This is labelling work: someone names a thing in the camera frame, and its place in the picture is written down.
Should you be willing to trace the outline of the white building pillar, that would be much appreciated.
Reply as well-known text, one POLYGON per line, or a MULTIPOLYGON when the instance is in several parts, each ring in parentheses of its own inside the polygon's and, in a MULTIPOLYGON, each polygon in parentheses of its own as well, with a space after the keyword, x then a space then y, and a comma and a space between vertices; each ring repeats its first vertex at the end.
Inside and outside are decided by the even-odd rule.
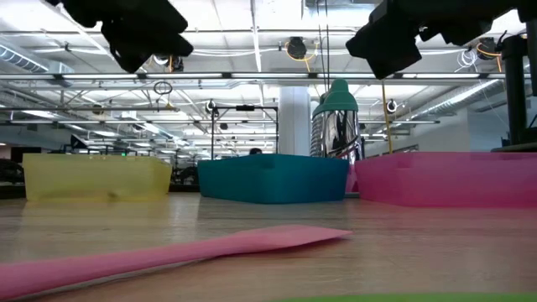
POLYGON ((283 86, 279 97, 279 152, 310 155, 310 94, 305 86, 283 86))

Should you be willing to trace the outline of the pink translucent plastic bin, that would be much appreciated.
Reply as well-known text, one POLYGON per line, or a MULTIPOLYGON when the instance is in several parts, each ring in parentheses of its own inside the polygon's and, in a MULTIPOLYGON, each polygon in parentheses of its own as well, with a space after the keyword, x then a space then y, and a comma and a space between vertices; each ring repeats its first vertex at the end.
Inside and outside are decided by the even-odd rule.
POLYGON ((397 153, 359 161, 354 169, 364 200, 413 207, 537 207, 537 153, 397 153))

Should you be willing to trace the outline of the blue plastic bin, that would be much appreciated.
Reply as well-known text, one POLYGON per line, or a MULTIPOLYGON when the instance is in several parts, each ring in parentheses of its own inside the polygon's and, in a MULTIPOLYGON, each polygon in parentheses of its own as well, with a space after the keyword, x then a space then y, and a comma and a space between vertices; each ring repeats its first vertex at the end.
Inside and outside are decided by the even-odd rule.
POLYGON ((201 194, 254 204, 342 200, 349 163, 342 159, 256 154, 198 163, 201 194))

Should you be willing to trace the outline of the pink silicone spatula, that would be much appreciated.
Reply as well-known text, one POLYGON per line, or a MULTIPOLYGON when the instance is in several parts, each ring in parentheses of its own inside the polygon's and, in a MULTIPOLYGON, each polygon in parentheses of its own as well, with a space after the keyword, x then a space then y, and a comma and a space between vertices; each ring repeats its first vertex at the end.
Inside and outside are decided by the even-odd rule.
POLYGON ((349 234, 318 226, 283 225, 164 247, 0 264, 0 301, 175 263, 298 247, 349 234))

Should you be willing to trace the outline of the silver ventilation duct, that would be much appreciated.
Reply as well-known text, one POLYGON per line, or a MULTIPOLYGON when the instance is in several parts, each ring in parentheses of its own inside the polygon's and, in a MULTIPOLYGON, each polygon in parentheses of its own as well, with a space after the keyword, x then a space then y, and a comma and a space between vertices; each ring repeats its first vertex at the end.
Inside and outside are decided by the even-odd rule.
POLYGON ((64 77, 64 74, 74 72, 68 65, 56 60, 39 58, 7 42, 0 42, 0 63, 23 71, 18 74, 0 73, 0 81, 47 81, 51 85, 62 87, 73 85, 73 81, 64 77))
POLYGON ((435 99, 429 107, 409 117, 408 121, 417 120, 429 115, 441 114, 443 112, 456 111, 459 106, 472 102, 480 94, 483 94, 485 90, 495 88, 501 84, 501 80, 490 80, 481 81, 474 86, 456 88, 444 96, 435 99))

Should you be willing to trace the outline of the yellow translucent plastic bin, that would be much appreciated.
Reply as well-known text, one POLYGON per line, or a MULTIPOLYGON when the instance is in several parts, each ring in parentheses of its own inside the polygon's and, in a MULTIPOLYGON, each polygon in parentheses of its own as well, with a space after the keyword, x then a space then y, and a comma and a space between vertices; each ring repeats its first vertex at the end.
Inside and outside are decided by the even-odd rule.
POLYGON ((156 201, 169 192, 172 166, 144 156, 25 154, 27 200, 156 201))

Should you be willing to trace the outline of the grey desk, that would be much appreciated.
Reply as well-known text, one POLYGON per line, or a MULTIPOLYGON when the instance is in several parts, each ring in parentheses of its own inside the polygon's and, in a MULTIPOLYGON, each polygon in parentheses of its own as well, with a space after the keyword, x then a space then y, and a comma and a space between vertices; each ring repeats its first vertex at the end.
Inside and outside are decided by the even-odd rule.
POLYGON ((537 142, 509 145, 501 148, 493 148, 493 153, 537 153, 537 142))

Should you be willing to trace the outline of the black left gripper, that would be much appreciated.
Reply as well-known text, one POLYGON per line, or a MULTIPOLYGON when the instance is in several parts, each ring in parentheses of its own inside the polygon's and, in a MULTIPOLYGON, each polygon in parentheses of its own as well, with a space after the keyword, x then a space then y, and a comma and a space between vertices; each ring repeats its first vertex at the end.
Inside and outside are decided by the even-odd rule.
POLYGON ((180 35, 171 39, 128 35, 168 32, 183 33, 188 21, 169 0, 45 0, 60 4, 80 25, 103 22, 106 34, 127 36, 111 42, 111 54, 123 70, 136 72, 152 55, 189 56, 194 47, 180 35))

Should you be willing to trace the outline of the dark office furniture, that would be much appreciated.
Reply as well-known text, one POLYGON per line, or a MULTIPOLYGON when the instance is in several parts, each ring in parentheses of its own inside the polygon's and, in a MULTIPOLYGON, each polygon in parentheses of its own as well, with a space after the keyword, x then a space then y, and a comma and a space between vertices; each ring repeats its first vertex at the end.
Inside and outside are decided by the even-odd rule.
POLYGON ((10 146, 0 143, 0 200, 26 197, 24 170, 25 154, 40 154, 40 147, 10 146))

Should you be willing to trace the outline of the black monitor stand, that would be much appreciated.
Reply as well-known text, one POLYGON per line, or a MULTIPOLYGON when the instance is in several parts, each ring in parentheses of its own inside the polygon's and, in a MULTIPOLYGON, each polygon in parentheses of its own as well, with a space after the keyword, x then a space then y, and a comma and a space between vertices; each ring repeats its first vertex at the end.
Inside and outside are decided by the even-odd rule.
POLYGON ((526 97, 524 86, 524 57, 527 41, 515 35, 503 41, 502 59, 505 65, 505 83, 508 106, 508 126, 511 145, 524 141, 527 127, 526 97))

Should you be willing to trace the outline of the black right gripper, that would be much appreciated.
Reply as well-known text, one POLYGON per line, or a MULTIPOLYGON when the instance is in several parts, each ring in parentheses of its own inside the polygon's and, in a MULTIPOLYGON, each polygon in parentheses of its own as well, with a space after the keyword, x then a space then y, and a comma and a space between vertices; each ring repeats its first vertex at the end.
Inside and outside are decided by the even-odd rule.
POLYGON ((422 59, 415 42, 420 23, 447 44, 463 45, 489 31, 496 18, 519 9, 523 0, 414 0, 413 16, 406 4, 410 0, 383 0, 346 42, 349 54, 365 59, 378 80, 422 59))

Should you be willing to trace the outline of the black background rig frame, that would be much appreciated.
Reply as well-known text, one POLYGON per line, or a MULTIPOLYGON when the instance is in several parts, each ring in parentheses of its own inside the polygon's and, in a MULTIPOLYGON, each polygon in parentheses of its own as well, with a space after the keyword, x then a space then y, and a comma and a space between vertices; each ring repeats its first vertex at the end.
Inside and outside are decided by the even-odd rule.
POLYGON ((236 112, 253 112, 260 110, 265 117, 269 117, 271 123, 275 125, 275 152, 279 152, 279 109, 277 107, 256 106, 256 105, 236 105, 236 106, 217 106, 211 103, 211 159, 215 158, 215 125, 227 114, 228 111, 236 112))

